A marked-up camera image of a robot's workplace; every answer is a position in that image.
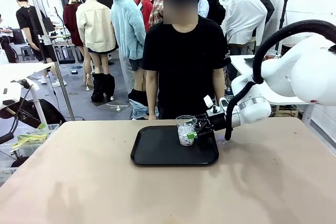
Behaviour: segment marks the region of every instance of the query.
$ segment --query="black boots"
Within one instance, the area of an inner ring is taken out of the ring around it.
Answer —
[[[91,96],[92,102],[104,101],[104,93],[106,94],[107,101],[109,102],[114,94],[116,87],[114,77],[110,74],[94,73],[93,75],[93,94]]]
[[[131,93],[128,94],[128,99],[141,103],[142,105],[148,107],[146,91],[138,91],[138,90],[132,89]]]

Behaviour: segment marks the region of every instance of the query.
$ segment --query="clear plastic cup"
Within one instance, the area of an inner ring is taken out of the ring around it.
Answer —
[[[197,119],[191,115],[182,115],[176,118],[178,138],[183,146],[190,146],[194,143],[195,125]]]
[[[276,50],[273,50],[273,49],[270,49],[267,51],[267,53],[265,54],[265,60],[268,60],[268,59],[275,59],[277,57],[277,51]]]

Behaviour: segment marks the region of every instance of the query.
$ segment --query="plaid shirt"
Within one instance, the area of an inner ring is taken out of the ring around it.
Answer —
[[[151,16],[149,17],[149,27],[163,21],[163,0],[154,0]]]

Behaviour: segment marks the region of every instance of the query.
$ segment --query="white sneakers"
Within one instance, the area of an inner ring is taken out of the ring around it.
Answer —
[[[59,82],[59,80],[57,79],[54,83],[51,84],[53,87],[60,87],[61,83]]]
[[[41,84],[47,84],[47,80],[45,77],[41,77],[38,79],[38,81],[41,83]]]

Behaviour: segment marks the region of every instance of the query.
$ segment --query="black tray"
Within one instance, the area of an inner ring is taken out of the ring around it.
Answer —
[[[148,126],[139,130],[131,159],[140,166],[208,166],[218,160],[214,134],[180,144],[177,126]]]

